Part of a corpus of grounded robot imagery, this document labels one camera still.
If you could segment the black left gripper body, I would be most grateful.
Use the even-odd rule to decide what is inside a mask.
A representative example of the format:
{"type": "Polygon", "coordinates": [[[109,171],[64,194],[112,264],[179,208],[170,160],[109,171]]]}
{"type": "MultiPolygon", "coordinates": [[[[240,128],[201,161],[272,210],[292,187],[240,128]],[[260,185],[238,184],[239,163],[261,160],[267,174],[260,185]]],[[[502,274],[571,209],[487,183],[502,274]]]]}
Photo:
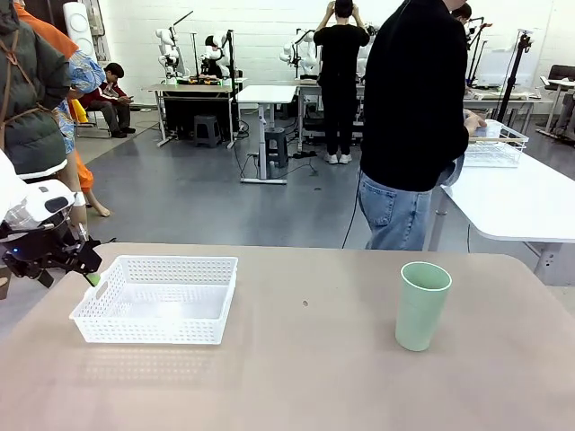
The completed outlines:
{"type": "Polygon", "coordinates": [[[49,268],[72,271],[75,237],[68,217],[54,215],[34,228],[14,228],[3,221],[1,263],[17,277],[43,277],[49,268]]]}

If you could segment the person's right hand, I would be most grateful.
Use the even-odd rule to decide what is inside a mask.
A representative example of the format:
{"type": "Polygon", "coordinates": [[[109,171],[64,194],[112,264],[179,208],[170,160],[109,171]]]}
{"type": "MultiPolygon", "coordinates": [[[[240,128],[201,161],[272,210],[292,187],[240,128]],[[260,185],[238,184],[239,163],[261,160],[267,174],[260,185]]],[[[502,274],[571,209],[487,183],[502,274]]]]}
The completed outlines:
{"type": "Polygon", "coordinates": [[[487,123],[485,120],[470,110],[464,110],[464,126],[468,131],[469,137],[476,136],[476,132],[480,128],[486,128],[487,123]]]}

